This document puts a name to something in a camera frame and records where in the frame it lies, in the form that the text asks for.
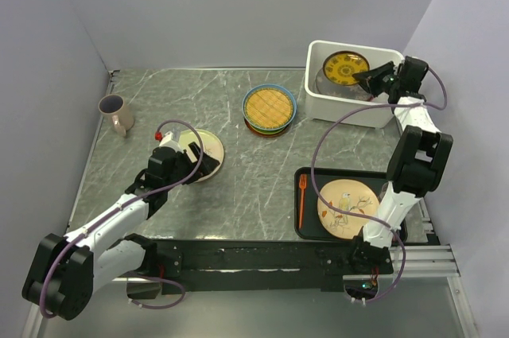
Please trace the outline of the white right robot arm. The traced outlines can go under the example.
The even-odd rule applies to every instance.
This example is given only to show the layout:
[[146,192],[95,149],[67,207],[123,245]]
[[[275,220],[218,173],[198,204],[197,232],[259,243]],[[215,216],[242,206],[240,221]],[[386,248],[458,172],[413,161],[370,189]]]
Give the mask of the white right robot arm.
[[424,60],[407,56],[398,66],[389,62],[354,77],[372,96],[388,95],[388,103],[402,128],[387,166],[387,188],[375,212],[354,238],[348,264],[357,273],[380,268],[390,258],[389,247],[408,211],[437,189],[453,147],[453,137],[433,123],[422,81],[430,72]]

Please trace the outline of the cream plate with branch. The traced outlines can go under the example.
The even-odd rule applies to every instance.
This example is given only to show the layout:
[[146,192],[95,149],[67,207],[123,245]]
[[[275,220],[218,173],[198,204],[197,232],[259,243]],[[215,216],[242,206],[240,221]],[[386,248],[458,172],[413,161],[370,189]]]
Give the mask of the cream plate with branch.
[[[224,148],[223,143],[212,132],[202,129],[197,129],[196,131],[203,142],[205,154],[219,162],[219,164],[209,174],[203,175],[197,180],[197,182],[203,182],[216,175],[220,170],[224,161]],[[177,131],[174,137],[175,140],[178,141],[180,147],[186,151],[191,162],[196,163],[197,157],[188,147],[188,145],[192,142],[195,142],[198,146],[200,145],[196,135],[191,130],[183,130]]]

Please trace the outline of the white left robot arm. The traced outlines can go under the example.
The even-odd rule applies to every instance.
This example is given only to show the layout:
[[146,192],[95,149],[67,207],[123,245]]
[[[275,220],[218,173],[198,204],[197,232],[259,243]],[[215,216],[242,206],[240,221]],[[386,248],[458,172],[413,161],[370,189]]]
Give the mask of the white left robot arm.
[[112,279],[128,273],[161,274],[157,244],[133,229],[166,203],[171,189],[204,181],[223,160],[223,148],[197,142],[184,149],[155,148],[146,168],[105,212],[66,235],[50,233],[40,241],[22,297],[38,305],[44,317],[69,321]]

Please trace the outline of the grey reindeer plate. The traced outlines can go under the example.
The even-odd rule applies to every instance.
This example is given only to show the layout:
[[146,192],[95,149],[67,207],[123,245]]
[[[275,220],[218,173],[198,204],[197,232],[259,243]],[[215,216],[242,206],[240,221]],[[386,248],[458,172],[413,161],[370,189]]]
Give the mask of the grey reindeer plate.
[[316,75],[315,89],[318,94],[341,99],[354,99],[365,102],[373,100],[373,96],[365,92],[358,84],[347,86],[335,83],[326,77],[323,70],[320,70]]

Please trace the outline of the yellow black patterned plate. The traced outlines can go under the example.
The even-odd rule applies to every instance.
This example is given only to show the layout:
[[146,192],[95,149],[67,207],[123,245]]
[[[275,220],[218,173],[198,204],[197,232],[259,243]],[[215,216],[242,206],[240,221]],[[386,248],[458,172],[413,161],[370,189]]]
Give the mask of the yellow black patterned plate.
[[325,77],[340,86],[353,86],[358,83],[355,74],[367,72],[370,65],[367,59],[357,52],[341,51],[328,56],[323,63]]

